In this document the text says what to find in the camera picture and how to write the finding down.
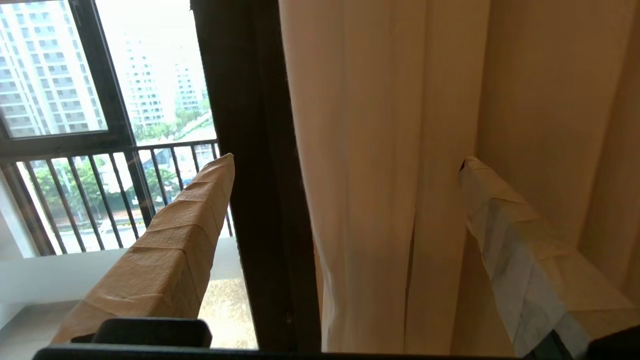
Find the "curtain fold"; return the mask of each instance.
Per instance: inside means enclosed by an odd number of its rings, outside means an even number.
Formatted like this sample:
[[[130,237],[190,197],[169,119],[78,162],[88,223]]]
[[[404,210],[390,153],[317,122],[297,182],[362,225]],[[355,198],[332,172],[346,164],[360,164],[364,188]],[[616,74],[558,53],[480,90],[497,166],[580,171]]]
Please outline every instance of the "curtain fold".
[[[280,0],[324,350],[509,354],[465,245],[469,154],[640,304],[637,7]]]

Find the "tiled floor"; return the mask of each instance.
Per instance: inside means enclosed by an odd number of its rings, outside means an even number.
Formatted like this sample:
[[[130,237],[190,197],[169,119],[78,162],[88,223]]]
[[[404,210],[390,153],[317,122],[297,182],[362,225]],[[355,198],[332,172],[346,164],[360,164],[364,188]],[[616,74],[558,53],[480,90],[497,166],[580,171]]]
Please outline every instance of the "tiled floor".
[[[64,317],[76,304],[73,301],[25,307],[0,329],[0,360],[31,360],[37,350],[49,344]],[[211,280],[199,317],[209,325],[213,338],[211,347],[257,348],[233,238],[218,242]]]

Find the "beige curtain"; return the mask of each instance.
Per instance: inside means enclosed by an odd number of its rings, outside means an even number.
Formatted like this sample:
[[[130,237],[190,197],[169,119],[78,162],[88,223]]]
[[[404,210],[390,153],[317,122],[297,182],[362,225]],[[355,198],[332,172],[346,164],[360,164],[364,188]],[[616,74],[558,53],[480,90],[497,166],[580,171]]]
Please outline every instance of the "beige curtain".
[[[280,0],[325,350],[512,354],[467,240],[469,154],[640,304],[637,9]]]

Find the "balcony railing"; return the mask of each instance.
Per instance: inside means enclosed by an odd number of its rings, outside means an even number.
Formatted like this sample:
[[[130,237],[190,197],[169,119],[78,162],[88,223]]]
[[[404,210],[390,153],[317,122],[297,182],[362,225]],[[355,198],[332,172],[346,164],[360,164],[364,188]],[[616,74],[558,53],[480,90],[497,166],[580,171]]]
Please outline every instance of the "balcony railing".
[[[41,255],[131,246],[204,164],[217,140],[2,159]],[[233,236],[227,212],[221,236]]]

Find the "cardboard-wrapped bar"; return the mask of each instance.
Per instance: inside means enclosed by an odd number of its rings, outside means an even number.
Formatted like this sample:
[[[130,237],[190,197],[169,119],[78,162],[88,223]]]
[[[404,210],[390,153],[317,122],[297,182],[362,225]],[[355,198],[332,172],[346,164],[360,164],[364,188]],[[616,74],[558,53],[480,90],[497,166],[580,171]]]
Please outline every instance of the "cardboard-wrapped bar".
[[[458,182],[516,356],[555,330],[580,358],[591,340],[640,323],[636,307],[491,168],[470,156]]]
[[[233,155],[205,165],[66,317],[53,343],[114,317],[196,318],[234,182]]]

